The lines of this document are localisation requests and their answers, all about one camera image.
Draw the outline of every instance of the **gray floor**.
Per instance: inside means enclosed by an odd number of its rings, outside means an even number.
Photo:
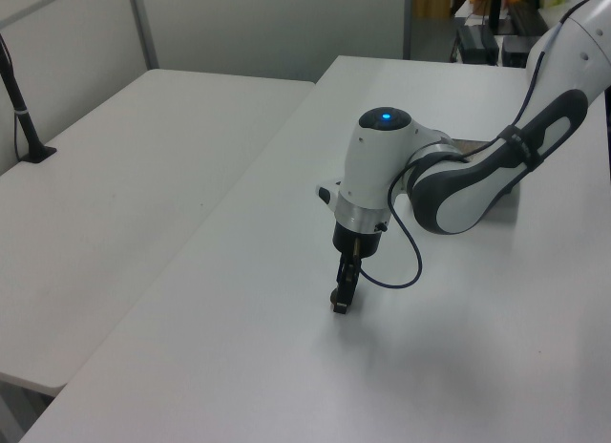
[[[458,26],[453,18],[414,18],[411,22],[411,59],[447,63]]]
[[[18,442],[49,401],[49,397],[0,381],[0,443]]]

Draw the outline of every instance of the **white wall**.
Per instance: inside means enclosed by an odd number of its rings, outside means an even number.
[[[130,0],[56,0],[0,32],[43,142],[146,71]],[[12,105],[0,85],[0,174],[14,163]]]
[[[401,58],[405,0],[142,0],[164,69],[316,81],[339,54]]]

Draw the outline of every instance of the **white table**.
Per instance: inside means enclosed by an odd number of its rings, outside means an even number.
[[[522,70],[340,57],[23,443],[608,441],[601,99],[523,182],[516,221],[439,237],[401,202],[422,281],[363,280],[348,316],[329,308],[339,255],[314,186],[343,173],[360,114],[489,139],[526,87]],[[394,223],[364,268],[412,275]]]
[[[0,178],[0,380],[55,395],[312,84],[151,71]]]

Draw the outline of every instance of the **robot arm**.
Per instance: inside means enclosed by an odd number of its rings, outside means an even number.
[[[365,113],[348,147],[344,180],[318,187],[335,213],[333,243],[342,254],[334,310],[351,304],[360,261],[375,253],[399,193],[408,194],[416,220],[433,233],[472,228],[579,128],[589,105],[611,86],[610,60],[611,0],[590,0],[533,48],[522,110],[471,161],[446,135],[403,111]]]
[[[414,216],[426,229],[454,234],[473,227],[579,128],[611,85],[611,0],[591,0],[552,28],[531,53],[531,69],[545,45],[526,108],[491,147],[469,163],[425,163],[410,175]]]

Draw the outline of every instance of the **black cable holder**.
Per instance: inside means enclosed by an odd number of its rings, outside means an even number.
[[[57,152],[57,149],[43,145],[38,137],[38,134],[36,133],[32,118],[30,117],[30,112],[28,111],[28,107],[26,106],[26,102],[21,95],[21,90],[19,90],[19,85],[17,85],[17,80],[14,76],[9,50],[7,49],[7,46],[5,45],[1,36],[0,75],[2,75],[2,81],[7,89],[7,93],[9,93],[9,97],[11,98],[15,115],[19,119],[21,129],[23,130],[29,145],[29,152],[22,157],[21,160],[29,163],[40,163]]]

